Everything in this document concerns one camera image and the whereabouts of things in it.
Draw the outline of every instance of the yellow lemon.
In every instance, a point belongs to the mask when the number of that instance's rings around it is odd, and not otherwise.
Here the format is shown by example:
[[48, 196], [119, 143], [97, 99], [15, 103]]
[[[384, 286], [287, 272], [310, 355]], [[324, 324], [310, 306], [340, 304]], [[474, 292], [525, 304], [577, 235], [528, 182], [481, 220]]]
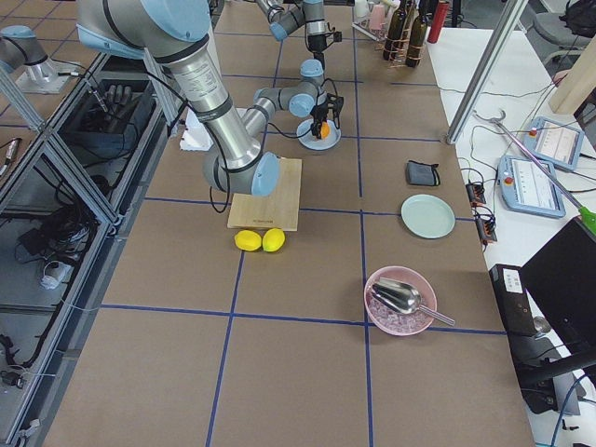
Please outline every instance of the yellow lemon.
[[263, 236], [263, 250], [278, 251], [286, 241], [286, 235], [279, 228], [271, 228]]
[[234, 236], [236, 246], [244, 251], [255, 251], [261, 248], [261, 235], [251, 230], [241, 230]]
[[327, 124], [327, 122], [324, 122], [321, 127], [320, 127], [320, 138], [322, 140], [325, 140], [327, 137], [329, 137], [329, 133], [332, 130], [329, 128], [329, 124]]

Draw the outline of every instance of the wooden cutting board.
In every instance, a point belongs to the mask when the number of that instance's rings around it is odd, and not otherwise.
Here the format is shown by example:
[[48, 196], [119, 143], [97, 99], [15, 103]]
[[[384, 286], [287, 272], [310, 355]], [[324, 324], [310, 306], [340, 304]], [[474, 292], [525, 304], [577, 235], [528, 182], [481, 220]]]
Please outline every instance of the wooden cutting board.
[[227, 227], [298, 230], [301, 177], [302, 160], [281, 158], [275, 191], [267, 197], [234, 194]]

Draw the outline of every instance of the white table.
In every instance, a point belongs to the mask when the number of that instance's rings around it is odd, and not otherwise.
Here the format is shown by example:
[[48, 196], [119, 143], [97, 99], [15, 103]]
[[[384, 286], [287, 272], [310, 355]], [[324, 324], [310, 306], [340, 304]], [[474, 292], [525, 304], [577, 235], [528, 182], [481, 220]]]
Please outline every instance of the white table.
[[[469, 30], [469, 29], [443, 29], [437, 44], [427, 44], [432, 59], [435, 76], [440, 88], [465, 91], [469, 80], [476, 70], [481, 54], [492, 34], [492, 30]], [[506, 50], [497, 62], [484, 91], [502, 93], [508, 95], [522, 95], [529, 92], [539, 91], [550, 84], [550, 77], [542, 62], [535, 54], [530, 43], [522, 32], [514, 32], [510, 37]], [[554, 92], [553, 88], [547, 90], [548, 97]], [[451, 124], [454, 114], [463, 98], [463, 93], [454, 91], [442, 91], [441, 99]], [[527, 129], [530, 115], [543, 97], [540, 93], [513, 98], [510, 96], [481, 95], [476, 104], [476, 110], [481, 116], [499, 116], [500, 109], [503, 109], [507, 117], [505, 126], [511, 130]], [[548, 99], [538, 109], [537, 116], [546, 116], [562, 123], [571, 123], [575, 119], [572, 115], [555, 115], [552, 113]], [[486, 180], [494, 178], [494, 171], [471, 159], [470, 135], [475, 126], [497, 130], [492, 125], [471, 117], [466, 127], [456, 142], [455, 148], [460, 158], [460, 165], [467, 167], [467, 160], [471, 167], [479, 170]], [[495, 135], [492, 132], [477, 128], [473, 138], [473, 155], [483, 162], [496, 167], [500, 157], [508, 150], [514, 156], [521, 153], [513, 145], [509, 147], [509, 139], [505, 136]], [[594, 149], [586, 139], [583, 142], [582, 152], [594, 155]], [[589, 176], [596, 176], [596, 161], [580, 157], [577, 172]], [[581, 179], [573, 174], [560, 173], [557, 171], [557, 178], [568, 189], [588, 189], [596, 187], [596, 183]], [[478, 176], [471, 174], [472, 181], [478, 180]], [[556, 234], [571, 218], [577, 215], [575, 207], [567, 200], [564, 200], [566, 215], [562, 219], [549, 219], [530, 214], [510, 211], [500, 196], [500, 191], [494, 190], [494, 183], [485, 184], [488, 207], [494, 211], [496, 216], [496, 235], [498, 242], [489, 245], [485, 252], [485, 261], [488, 268], [495, 264], [523, 265], [528, 261], [554, 234]], [[596, 210], [596, 193], [588, 193], [577, 196], [583, 205], [590, 210]], [[533, 305], [533, 312], [539, 315], [539, 310]], [[561, 341], [556, 334], [553, 334], [552, 343], [558, 345]], [[563, 349], [562, 355], [568, 355]], [[589, 380], [582, 381], [589, 396], [596, 395], [593, 385]], [[588, 403], [580, 403], [581, 416], [566, 417], [567, 425], [580, 426], [579, 430], [560, 430], [557, 445], [571, 446], [573, 442], [583, 442], [587, 445], [596, 446], [596, 407]], [[547, 412], [535, 415], [528, 410], [528, 417], [532, 425], [535, 441], [538, 444], [550, 445], [552, 430], [555, 426], [558, 414]]]

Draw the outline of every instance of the light blue plate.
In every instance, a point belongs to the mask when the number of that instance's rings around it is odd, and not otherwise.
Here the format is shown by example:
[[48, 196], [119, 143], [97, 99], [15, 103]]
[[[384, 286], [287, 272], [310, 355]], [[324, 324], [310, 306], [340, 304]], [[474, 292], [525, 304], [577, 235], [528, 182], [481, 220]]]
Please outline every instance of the light blue plate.
[[312, 133], [308, 131], [312, 123], [312, 118], [307, 119], [300, 123], [296, 130], [296, 135], [303, 135], [299, 138], [299, 141], [307, 149], [312, 149], [313, 151], [326, 151], [327, 149], [334, 147], [342, 137], [342, 131], [335, 126], [333, 120], [328, 119], [327, 124], [329, 124], [329, 135], [323, 140], [317, 140], [313, 137]]
[[447, 203], [438, 197], [419, 194], [401, 205], [401, 217], [415, 235], [426, 239], [447, 236], [455, 226], [455, 215]]

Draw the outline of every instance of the green handle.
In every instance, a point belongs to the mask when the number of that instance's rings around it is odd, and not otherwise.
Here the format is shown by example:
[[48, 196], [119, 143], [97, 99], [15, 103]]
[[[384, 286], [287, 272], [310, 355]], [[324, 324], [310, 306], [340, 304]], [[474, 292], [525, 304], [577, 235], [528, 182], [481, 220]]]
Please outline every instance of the green handle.
[[579, 214], [581, 215], [581, 221], [584, 225], [592, 232], [592, 234], [596, 235], [596, 214], [588, 210], [586, 207], [581, 207], [579, 209]]

